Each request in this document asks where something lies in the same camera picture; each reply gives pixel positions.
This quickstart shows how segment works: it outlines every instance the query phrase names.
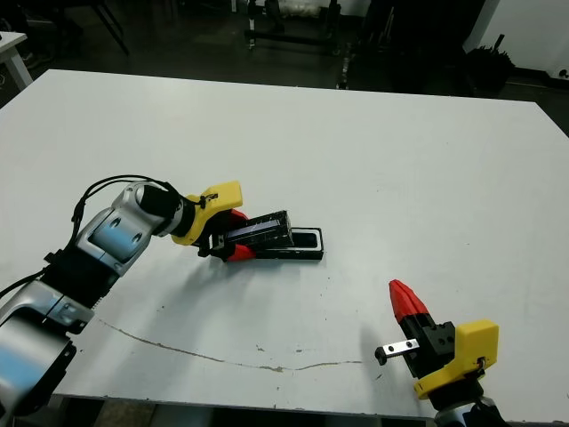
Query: white table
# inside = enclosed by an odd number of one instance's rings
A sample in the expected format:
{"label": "white table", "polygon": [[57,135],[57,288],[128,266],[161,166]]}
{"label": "white table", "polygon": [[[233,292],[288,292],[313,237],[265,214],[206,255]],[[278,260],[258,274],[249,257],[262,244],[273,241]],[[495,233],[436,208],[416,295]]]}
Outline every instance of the white table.
{"label": "white table", "polygon": [[533,103],[52,70],[0,110],[0,150],[5,284],[66,243],[73,205],[112,174],[187,193],[238,179],[249,215],[324,230],[320,263],[155,239],[58,393],[432,416],[402,359],[373,358],[403,339],[400,278],[436,321],[501,326],[482,384],[506,419],[569,422],[569,140]]}
{"label": "white table", "polygon": [[0,63],[5,63],[12,78],[16,82],[18,89],[23,91],[32,83],[32,77],[28,73],[28,69],[21,60],[16,45],[23,42],[28,37],[21,33],[6,33],[0,31],[2,39],[0,40]]}

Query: table leg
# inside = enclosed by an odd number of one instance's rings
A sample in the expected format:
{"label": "table leg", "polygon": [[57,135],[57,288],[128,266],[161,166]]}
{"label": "table leg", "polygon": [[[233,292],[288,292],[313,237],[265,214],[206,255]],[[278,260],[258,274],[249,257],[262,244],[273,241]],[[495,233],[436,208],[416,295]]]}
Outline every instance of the table leg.
{"label": "table leg", "polygon": [[28,73],[28,69],[21,60],[20,54],[15,47],[8,49],[6,52],[0,55],[0,61],[5,62],[8,71],[12,75],[12,78],[16,81],[18,89],[23,91],[33,82],[31,75]]}

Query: black cable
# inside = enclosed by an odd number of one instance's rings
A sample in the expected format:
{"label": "black cable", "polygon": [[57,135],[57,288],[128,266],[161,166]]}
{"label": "black cable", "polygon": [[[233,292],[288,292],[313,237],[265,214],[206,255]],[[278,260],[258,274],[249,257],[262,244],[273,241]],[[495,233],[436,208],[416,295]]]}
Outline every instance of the black cable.
{"label": "black cable", "polygon": [[[144,176],[144,175],[130,175],[130,174],[115,175],[115,176],[110,176],[108,178],[105,178],[104,180],[97,181],[87,188],[87,190],[81,196],[81,198],[79,199],[79,201],[75,205],[75,208],[73,209],[73,216],[71,217],[71,221],[73,222],[73,230],[71,231],[71,237],[70,237],[68,243],[66,244],[65,248],[63,249],[64,251],[66,251],[70,247],[72,247],[73,244],[75,243],[76,239],[77,239],[77,235],[79,234],[79,228],[81,227],[81,221],[83,219],[83,213],[84,213],[84,208],[85,208],[85,204],[87,202],[87,199],[89,197],[94,196],[99,191],[101,191],[102,189],[104,189],[105,187],[107,187],[109,185],[116,184],[118,182],[129,182],[129,183],[136,182],[136,181],[133,181],[132,179],[137,179],[139,181],[154,182],[155,184],[158,184],[160,187],[164,188],[166,191],[169,191],[172,194],[175,194],[177,197],[180,196],[178,191],[176,191],[176,189],[170,183],[165,182],[165,181],[158,181],[158,180],[155,180],[153,178],[149,178],[148,176]],[[39,278],[41,275],[44,274],[44,272],[45,272],[45,268],[41,269],[37,273],[29,275],[25,278],[21,278],[17,282],[12,283],[8,287],[6,287],[2,291],[0,291],[0,299],[2,299],[6,294],[11,292],[12,290],[16,289],[18,286],[26,285],[27,283],[31,282],[35,278]]]}
{"label": "black cable", "polygon": [[42,274],[44,274],[45,269],[41,269],[40,271],[38,271],[37,273],[34,274],[30,274],[29,276],[26,276],[24,278],[21,278],[20,280],[18,280],[15,283],[12,283],[11,285],[9,285],[8,287],[6,287],[5,289],[3,289],[2,291],[0,291],[0,300],[2,298],[4,298],[6,296],[6,294],[8,294],[9,292],[13,291],[14,289],[16,289],[18,286],[22,286],[22,285],[26,285],[29,282],[31,282],[32,280],[34,280],[35,278],[39,278]]}

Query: yellow mount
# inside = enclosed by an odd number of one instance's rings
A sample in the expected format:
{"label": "yellow mount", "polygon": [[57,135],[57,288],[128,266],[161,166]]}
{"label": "yellow mount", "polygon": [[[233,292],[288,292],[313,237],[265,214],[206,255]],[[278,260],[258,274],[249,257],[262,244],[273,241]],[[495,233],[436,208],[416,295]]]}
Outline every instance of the yellow mount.
{"label": "yellow mount", "polygon": [[[206,197],[205,207],[196,205],[196,216],[194,222],[186,236],[179,238],[172,236],[174,243],[178,245],[192,245],[202,234],[205,224],[217,213],[239,207],[243,204],[243,196],[241,195],[241,185],[239,181],[226,182],[224,184],[214,185],[204,191],[201,196]],[[201,196],[190,194],[186,199],[192,202],[199,202]]]}
{"label": "yellow mount", "polygon": [[477,371],[481,368],[481,359],[484,360],[484,369],[496,363],[498,335],[498,325],[487,319],[457,326],[454,330],[454,359],[438,371],[423,376],[414,385],[419,399],[428,399],[432,391]]}

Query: crack on table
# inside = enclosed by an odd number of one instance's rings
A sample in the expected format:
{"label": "crack on table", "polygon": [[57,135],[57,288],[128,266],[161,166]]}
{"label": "crack on table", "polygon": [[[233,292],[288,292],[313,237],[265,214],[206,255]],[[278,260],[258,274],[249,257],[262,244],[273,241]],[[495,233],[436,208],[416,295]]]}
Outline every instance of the crack on table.
{"label": "crack on table", "polygon": [[125,336],[128,336],[129,338],[138,341],[138,342],[142,342],[148,345],[152,345],[154,347],[158,347],[159,349],[165,349],[165,350],[170,350],[170,351],[176,351],[178,353],[183,353],[183,354],[187,354],[188,356],[194,356],[196,358],[200,358],[200,359],[205,359],[205,360],[210,360],[211,362],[217,362],[217,363],[225,363],[228,365],[233,365],[235,367],[248,367],[250,369],[262,369],[262,370],[267,370],[267,371],[271,371],[271,372],[276,372],[279,374],[282,374],[284,371],[305,371],[307,369],[312,369],[314,367],[336,367],[338,365],[348,365],[348,364],[362,364],[364,363],[362,360],[343,360],[340,362],[322,362],[322,363],[316,363],[314,365],[308,365],[306,367],[269,367],[269,366],[256,366],[256,365],[248,365],[246,363],[239,363],[239,362],[233,362],[231,360],[223,360],[223,359],[217,359],[217,358],[213,358],[211,356],[207,356],[205,354],[201,354],[201,353],[196,353],[194,351],[188,351],[188,350],[183,350],[183,349],[178,349],[177,347],[172,347],[170,345],[166,345],[166,344],[162,344],[161,342],[154,342],[154,341],[150,341],[150,340],[146,340],[144,338],[140,338],[139,336],[130,334],[126,331],[124,331],[123,329],[121,329],[120,327],[116,327],[113,325],[110,325],[109,323],[107,323],[106,321],[104,321],[102,318],[97,318],[97,320],[99,320],[100,323],[102,323],[103,325],[105,325],[106,327],[111,328],[113,331],[118,332],[119,334],[123,334]]}

